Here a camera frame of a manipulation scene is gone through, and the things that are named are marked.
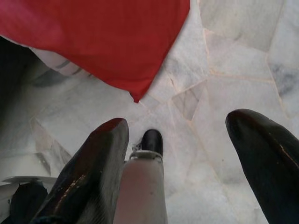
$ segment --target black leather boot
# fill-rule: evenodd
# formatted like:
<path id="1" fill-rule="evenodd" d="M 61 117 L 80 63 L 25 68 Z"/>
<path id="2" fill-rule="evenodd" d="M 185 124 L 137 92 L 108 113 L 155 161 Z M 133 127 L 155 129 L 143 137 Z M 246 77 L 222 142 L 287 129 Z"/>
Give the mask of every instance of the black leather boot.
<path id="1" fill-rule="evenodd" d="M 128 124 L 113 119 L 94 130 L 61 171 L 33 224 L 112 224 Z"/>
<path id="2" fill-rule="evenodd" d="M 161 133 L 155 129 L 147 130 L 141 141 L 141 149 L 153 151 L 163 156 L 163 139 Z"/>
<path id="3" fill-rule="evenodd" d="M 269 224 L 298 224 L 298 139 L 283 126 L 246 109 L 231 112 L 226 125 Z"/>

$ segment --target red cloth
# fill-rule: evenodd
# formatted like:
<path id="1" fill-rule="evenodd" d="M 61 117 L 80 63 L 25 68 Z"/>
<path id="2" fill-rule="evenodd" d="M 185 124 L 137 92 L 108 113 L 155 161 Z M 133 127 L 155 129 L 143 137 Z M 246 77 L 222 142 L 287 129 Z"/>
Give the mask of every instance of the red cloth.
<path id="1" fill-rule="evenodd" d="M 0 35 L 57 52 L 138 102 L 189 7 L 188 0 L 0 0 Z"/>

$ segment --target red fabric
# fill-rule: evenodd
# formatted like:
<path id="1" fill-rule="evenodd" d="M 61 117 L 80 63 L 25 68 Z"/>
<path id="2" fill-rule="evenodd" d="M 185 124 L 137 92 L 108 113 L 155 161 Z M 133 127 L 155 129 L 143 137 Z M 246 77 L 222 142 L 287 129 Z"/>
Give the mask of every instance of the red fabric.
<path id="1" fill-rule="evenodd" d="M 189 7 L 188 0 L 0 0 L 0 35 L 57 52 L 138 102 Z"/>

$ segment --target marble floor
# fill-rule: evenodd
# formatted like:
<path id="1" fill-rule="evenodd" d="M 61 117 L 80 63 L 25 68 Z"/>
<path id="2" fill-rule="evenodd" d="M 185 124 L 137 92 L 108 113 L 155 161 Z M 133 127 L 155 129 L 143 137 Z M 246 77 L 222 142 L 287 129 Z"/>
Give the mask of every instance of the marble floor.
<path id="1" fill-rule="evenodd" d="M 266 224 L 226 127 L 237 108 L 299 137 L 299 1 L 191 0 L 191 10 L 139 104 L 90 76 L 36 62 L 0 129 L 0 179 L 57 176 L 101 123 L 128 121 L 128 153 L 144 131 L 164 137 L 170 224 Z"/>

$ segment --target white pant leg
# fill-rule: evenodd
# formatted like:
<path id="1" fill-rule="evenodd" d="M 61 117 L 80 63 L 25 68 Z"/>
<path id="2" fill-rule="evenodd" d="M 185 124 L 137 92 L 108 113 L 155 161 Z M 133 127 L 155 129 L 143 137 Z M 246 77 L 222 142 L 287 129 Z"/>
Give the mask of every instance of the white pant leg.
<path id="1" fill-rule="evenodd" d="M 137 151 L 124 165 L 114 224 L 167 224 L 162 157 Z"/>

